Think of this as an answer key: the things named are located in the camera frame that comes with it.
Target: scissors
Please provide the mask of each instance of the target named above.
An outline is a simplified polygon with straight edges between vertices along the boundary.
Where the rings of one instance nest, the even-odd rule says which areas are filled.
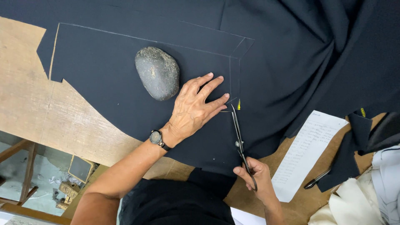
[[[244,143],[244,141],[242,141],[242,136],[240,135],[239,123],[238,123],[238,118],[236,116],[235,107],[233,107],[232,104],[231,104],[231,106],[232,106],[233,123],[235,124],[236,135],[238,136],[238,140],[235,141],[235,145],[238,148],[238,152],[240,154],[240,157],[243,160],[243,163],[244,163],[244,165],[246,167],[246,170],[247,170],[248,174],[250,175],[251,179],[253,179],[253,182],[254,182],[253,190],[257,191],[256,180],[254,179],[253,174],[250,172],[249,165],[247,164],[246,158],[244,157],[244,154],[243,154],[243,143]]]

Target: wooden table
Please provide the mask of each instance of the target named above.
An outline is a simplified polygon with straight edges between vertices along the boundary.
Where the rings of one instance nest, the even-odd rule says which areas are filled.
[[[140,141],[124,134],[102,117],[66,81],[50,81],[43,71],[36,49],[45,30],[0,17],[0,130],[106,166],[112,166]],[[330,142],[305,179],[325,171],[350,125]],[[277,170],[293,139],[261,161]],[[361,172],[371,164],[371,155],[356,156]],[[193,167],[163,157],[145,178],[186,180]],[[290,203],[283,203],[288,224],[306,224],[326,204],[329,191],[317,187],[299,189]],[[225,199],[230,206],[264,216],[261,202],[238,179]]]

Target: person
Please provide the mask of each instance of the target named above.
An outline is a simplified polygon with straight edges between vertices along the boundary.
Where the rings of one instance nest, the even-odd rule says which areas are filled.
[[[122,225],[234,224],[230,207],[222,200],[237,176],[233,178],[195,168],[187,182],[143,179],[149,168],[167,153],[165,149],[169,147],[173,151],[173,147],[227,108],[225,103],[229,94],[205,103],[209,94],[224,81],[222,76],[212,79],[213,76],[209,73],[183,85],[169,121],[151,134],[151,140],[143,142],[89,186],[77,206],[71,225],[116,224],[121,198],[119,218]],[[152,136],[162,141],[155,143],[158,139],[154,141]],[[264,204],[266,223],[284,224],[268,166],[250,157],[246,160],[254,172],[258,185],[254,193]],[[235,167],[233,172],[245,180],[251,191],[254,184],[246,170]]]

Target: handwritten note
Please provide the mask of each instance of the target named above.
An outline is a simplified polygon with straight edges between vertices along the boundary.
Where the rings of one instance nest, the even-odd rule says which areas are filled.
[[[290,202],[332,137],[348,122],[313,111],[301,127],[272,178],[276,196]]]

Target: watch face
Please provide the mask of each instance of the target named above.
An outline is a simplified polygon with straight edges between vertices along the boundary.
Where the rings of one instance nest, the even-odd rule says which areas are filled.
[[[161,135],[158,131],[154,131],[153,133],[151,133],[150,135],[150,142],[151,143],[158,143],[161,140]]]

